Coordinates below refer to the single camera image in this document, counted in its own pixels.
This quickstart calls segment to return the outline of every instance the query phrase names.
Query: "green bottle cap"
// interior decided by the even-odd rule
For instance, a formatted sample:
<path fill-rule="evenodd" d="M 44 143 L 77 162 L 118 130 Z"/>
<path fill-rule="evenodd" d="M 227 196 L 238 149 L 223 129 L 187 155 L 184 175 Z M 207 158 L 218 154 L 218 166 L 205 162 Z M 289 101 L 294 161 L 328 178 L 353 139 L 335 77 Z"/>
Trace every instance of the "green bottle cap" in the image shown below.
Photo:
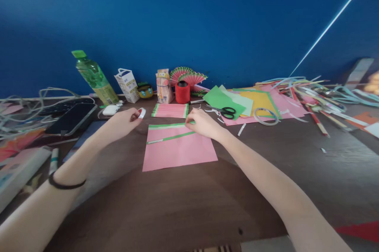
<path fill-rule="evenodd" d="M 83 58 L 86 57 L 86 53 L 82 50 L 72 51 L 71 52 L 75 58 Z"/>

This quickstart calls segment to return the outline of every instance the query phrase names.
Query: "hand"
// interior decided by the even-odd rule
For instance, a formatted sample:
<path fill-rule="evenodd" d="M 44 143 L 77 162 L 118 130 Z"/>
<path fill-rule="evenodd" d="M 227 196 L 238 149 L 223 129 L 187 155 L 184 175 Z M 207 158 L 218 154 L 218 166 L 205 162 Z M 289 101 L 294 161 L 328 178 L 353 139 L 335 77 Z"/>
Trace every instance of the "hand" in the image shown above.
<path fill-rule="evenodd" d="M 142 121 L 142 119 L 136 118 L 138 116 L 139 111 L 137 111 L 136 108 L 117 112 L 100 129 L 98 129 L 91 138 L 92 140 L 94 139 L 95 142 L 107 146 L 108 144 L 126 136 L 138 126 Z"/>
<path fill-rule="evenodd" d="M 376 72 L 369 77 L 369 82 L 364 90 L 379 95 L 379 72 Z"/>
<path fill-rule="evenodd" d="M 192 109 L 191 113 L 187 116 L 186 127 L 214 140 L 218 140 L 223 133 L 227 132 L 226 129 L 220 126 L 202 109 Z"/>

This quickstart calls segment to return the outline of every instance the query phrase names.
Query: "blue wall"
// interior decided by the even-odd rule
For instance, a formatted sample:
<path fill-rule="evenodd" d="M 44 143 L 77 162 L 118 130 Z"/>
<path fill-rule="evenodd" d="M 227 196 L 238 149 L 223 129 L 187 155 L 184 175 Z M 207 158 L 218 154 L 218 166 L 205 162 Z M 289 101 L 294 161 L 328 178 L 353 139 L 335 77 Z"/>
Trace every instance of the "blue wall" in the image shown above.
<path fill-rule="evenodd" d="M 206 87 L 285 77 L 347 0 L 0 0 L 0 97 L 47 86 L 91 89 L 70 51 L 155 84 L 158 68 L 189 66 Z M 297 75 L 337 80 L 360 56 L 379 57 L 379 0 L 353 0 Z"/>

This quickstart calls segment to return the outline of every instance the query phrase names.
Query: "clear tape roll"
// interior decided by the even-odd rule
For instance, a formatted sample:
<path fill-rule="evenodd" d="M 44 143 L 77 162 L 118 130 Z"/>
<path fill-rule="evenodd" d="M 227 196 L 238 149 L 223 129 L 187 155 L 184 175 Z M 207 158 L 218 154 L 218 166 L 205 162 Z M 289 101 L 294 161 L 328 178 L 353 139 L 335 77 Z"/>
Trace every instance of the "clear tape roll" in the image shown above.
<path fill-rule="evenodd" d="M 266 112 L 269 112 L 269 113 L 274 117 L 275 121 L 272 122 L 272 123 L 263 122 L 263 121 L 257 116 L 257 111 L 260 111 L 260 110 L 262 110 L 262 111 L 266 111 Z M 275 125 L 279 122 L 279 118 L 277 117 L 277 115 L 276 115 L 274 112 L 272 112 L 272 111 L 270 111 L 269 109 L 266 109 L 266 108 L 256 108 L 256 109 L 254 110 L 254 112 L 253 112 L 253 116 L 254 116 L 254 118 L 255 118 L 259 123 L 261 123 L 261 124 L 263 124 L 263 125 L 265 125 L 265 126 L 275 126 Z"/>

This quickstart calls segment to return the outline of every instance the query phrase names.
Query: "black phone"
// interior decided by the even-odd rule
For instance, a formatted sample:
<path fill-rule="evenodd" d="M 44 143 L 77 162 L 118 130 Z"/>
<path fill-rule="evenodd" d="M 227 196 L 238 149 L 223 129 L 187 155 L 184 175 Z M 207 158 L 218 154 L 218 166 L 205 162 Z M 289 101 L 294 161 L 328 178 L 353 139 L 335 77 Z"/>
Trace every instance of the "black phone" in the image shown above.
<path fill-rule="evenodd" d="M 87 123 L 91 114 L 97 109 L 96 104 L 79 103 L 68 110 L 54 124 L 45 130 L 49 135 L 72 135 L 78 128 Z"/>

